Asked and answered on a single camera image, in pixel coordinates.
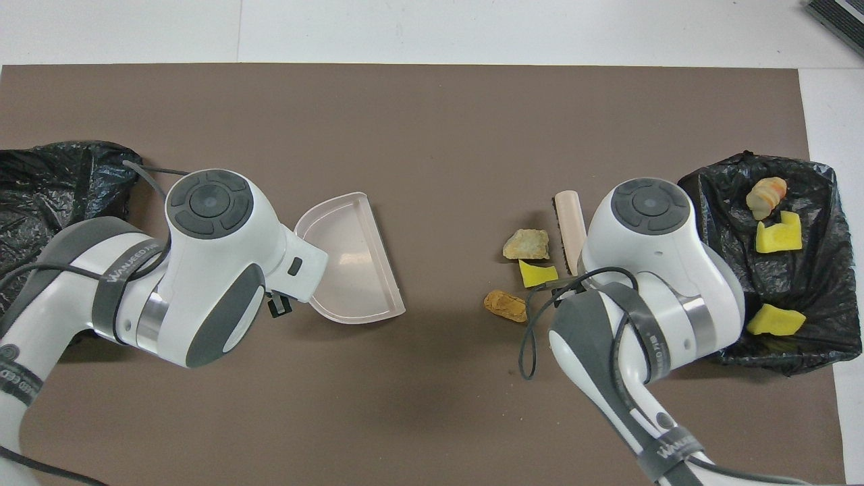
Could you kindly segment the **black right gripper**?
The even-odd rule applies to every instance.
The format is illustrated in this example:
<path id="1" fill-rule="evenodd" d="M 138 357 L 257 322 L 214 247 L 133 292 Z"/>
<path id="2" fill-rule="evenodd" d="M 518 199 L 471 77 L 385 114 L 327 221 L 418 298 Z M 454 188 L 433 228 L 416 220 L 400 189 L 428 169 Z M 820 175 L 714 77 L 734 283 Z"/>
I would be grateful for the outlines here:
<path id="1" fill-rule="evenodd" d="M 578 275 L 552 280 L 550 281 L 550 292 L 553 296 L 565 295 L 568 292 L 574 292 L 576 294 L 586 292 L 586 279 L 587 273 L 580 273 Z"/>

